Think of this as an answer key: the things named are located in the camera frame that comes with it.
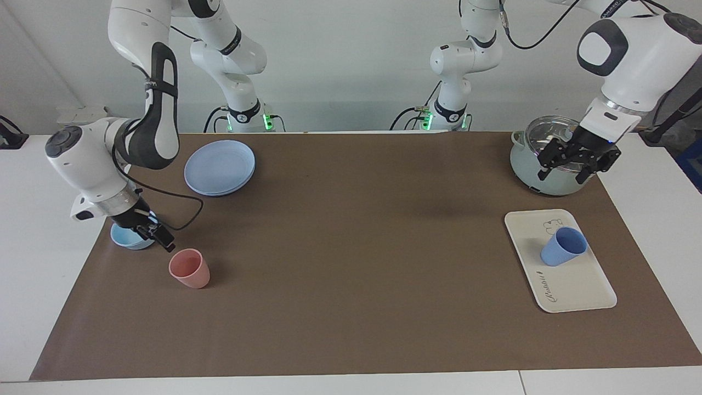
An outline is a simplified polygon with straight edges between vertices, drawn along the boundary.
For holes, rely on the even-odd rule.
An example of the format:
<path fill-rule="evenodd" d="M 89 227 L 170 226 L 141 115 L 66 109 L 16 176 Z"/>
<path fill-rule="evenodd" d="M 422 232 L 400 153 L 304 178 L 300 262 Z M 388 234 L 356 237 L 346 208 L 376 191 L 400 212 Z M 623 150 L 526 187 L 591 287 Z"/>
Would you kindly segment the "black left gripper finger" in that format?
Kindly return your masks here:
<path fill-rule="evenodd" d="M 607 172 L 620 156 L 621 150 L 616 146 L 603 152 L 601 155 L 586 149 L 580 150 L 575 157 L 575 162 L 581 164 L 581 170 L 576 176 L 576 182 L 583 185 L 595 173 Z"/>
<path fill-rule="evenodd" d="M 547 145 L 542 148 L 541 152 L 537 155 L 537 160 L 541 165 L 541 170 L 537 173 L 539 180 L 543 182 L 554 168 L 567 165 L 571 162 L 568 154 L 569 148 L 570 145 L 568 142 L 564 142 L 556 137 L 552 138 Z"/>

